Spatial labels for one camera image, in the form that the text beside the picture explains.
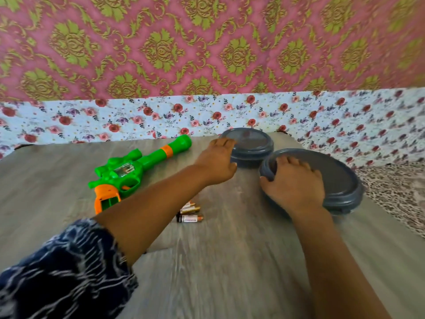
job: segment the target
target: toy gun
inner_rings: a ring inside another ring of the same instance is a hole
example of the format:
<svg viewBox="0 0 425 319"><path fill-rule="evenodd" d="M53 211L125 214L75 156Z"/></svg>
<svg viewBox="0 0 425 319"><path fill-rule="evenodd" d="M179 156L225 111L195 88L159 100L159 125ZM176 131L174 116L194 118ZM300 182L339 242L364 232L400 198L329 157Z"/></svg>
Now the toy gun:
<svg viewBox="0 0 425 319"><path fill-rule="evenodd" d="M140 150L135 149L122 158L109 158L106 165L94 169L100 179L88 183L88 187L94 188L96 193L96 214L133 194L139 188L146 170L174 154L188 150L191 145L190 137L185 134L147 156L142 156Z"/></svg>

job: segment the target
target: white floral backdrop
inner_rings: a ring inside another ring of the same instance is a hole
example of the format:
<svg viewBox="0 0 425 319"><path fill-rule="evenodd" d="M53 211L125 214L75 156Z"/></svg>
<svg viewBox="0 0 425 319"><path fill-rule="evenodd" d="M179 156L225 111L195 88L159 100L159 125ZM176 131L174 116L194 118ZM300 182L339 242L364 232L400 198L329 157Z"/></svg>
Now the white floral backdrop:
<svg viewBox="0 0 425 319"><path fill-rule="evenodd" d="M425 88L0 103L0 158L21 144L205 136L249 127L360 166L425 157Z"/></svg>

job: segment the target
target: container lid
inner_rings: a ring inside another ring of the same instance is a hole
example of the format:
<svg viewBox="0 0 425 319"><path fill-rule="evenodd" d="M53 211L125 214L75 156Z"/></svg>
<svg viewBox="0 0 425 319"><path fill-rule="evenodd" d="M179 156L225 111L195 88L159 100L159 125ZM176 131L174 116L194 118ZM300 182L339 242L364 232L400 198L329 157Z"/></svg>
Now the container lid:
<svg viewBox="0 0 425 319"><path fill-rule="evenodd" d="M317 151L295 148L275 151L264 160L260 173L273 180L277 169L276 157L283 154L308 162L312 169L320 170L325 187L323 206L328 210L345 213L360 204L363 186L356 173L341 161Z"/></svg>
<svg viewBox="0 0 425 319"><path fill-rule="evenodd" d="M239 160L263 160L273 152L274 143L271 137L253 128L227 130L220 137L236 140L232 157Z"/></svg>

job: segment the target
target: dark blue patterned sleeve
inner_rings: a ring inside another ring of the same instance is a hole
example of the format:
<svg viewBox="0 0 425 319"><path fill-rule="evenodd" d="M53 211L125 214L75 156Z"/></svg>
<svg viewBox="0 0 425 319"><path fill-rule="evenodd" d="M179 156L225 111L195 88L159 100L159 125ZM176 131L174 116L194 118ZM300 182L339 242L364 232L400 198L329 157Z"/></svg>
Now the dark blue patterned sleeve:
<svg viewBox="0 0 425 319"><path fill-rule="evenodd" d="M0 318L115 318L137 285L113 236L78 220L0 274Z"/></svg>

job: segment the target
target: gray wood-grain surface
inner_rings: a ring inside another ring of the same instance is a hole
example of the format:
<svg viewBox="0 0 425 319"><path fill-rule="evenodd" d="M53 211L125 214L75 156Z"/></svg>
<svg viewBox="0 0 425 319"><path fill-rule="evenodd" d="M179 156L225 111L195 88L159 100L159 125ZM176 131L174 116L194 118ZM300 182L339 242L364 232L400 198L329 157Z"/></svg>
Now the gray wood-grain surface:
<svg viewBox="0 0 425 319"><path fill-rule="evenodd" d="M276 150L299 147L285 134L271 136ZM188 152L146 172L142 185L187 166L211 139L193 138ZM93 216L87 183L96 179L95 167L170 141L51 144L7 156L0 162L0 268L70 222ZM311 318L300 243L291 223L260 194L258 171L240 168L195 201L205 220L167 226L136 262L140 287L120 318ZM367 197L337 226L393 318L425 318L425 241Z"/></svg>

